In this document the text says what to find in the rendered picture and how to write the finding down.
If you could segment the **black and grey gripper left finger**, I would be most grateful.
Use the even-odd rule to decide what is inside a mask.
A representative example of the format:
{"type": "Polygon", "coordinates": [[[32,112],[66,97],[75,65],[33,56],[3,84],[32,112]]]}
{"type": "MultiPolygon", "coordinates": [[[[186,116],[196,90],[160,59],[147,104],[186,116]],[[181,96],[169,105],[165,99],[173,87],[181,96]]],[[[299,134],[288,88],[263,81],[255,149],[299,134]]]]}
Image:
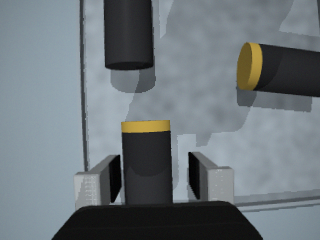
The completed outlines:
{"type": "Polygon", "coordinates": [[[114,203],[122,187],[121,157],[108,155],[90,171],[73,176],[75,211],[90,205],[114,203]]]}

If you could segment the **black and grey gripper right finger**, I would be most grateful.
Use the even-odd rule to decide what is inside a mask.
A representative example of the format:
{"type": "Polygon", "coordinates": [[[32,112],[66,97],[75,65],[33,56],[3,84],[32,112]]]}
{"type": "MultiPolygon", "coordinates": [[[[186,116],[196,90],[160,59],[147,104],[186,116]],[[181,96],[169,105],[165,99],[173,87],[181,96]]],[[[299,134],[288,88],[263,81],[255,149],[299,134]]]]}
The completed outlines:
{"type": "Polygon", "coordinates": [[[197,200],[234,205],[234,170],[217,166],[201,152],[188,152],[189,185],[197,200]]]}

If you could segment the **black battery with gold top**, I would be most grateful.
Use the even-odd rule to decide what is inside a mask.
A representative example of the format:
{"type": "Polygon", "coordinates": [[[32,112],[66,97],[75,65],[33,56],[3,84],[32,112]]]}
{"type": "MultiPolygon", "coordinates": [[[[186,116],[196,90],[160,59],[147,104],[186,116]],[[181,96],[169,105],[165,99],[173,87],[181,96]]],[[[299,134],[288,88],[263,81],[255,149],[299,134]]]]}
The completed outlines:
{"type": "Polygon", "coordinates": [[[241,90],[320,97],[320,52],[246,42],[237,63],[241,90]]]}
{"type": "Polygon", "coordinates": [[[151,0],[104,0],[105,68],[154,66],[151,0]]]}
{"type": "Polygon", "coordinates": [[[152,121],[121,122],[125,204],[173,203],[170,120],[152,121]]]}

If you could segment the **grey shallow tray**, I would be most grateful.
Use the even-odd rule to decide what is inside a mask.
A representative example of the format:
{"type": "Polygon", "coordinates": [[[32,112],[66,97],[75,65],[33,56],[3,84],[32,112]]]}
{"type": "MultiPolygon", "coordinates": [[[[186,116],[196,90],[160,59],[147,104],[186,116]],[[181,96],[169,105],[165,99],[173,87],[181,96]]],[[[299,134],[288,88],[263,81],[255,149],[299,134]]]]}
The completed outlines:
{"type": "Polygon", "coordinates": [[[80,172],[121,157],[121,122],[170,120],[173,203],[188,152],[234,169],[242,210],[320,203],[320,97],[241,90],[244,43],[320,52],[320,0],[151,0],[154,66],[105,68],[103,0],[76,0],[80,172]]]}

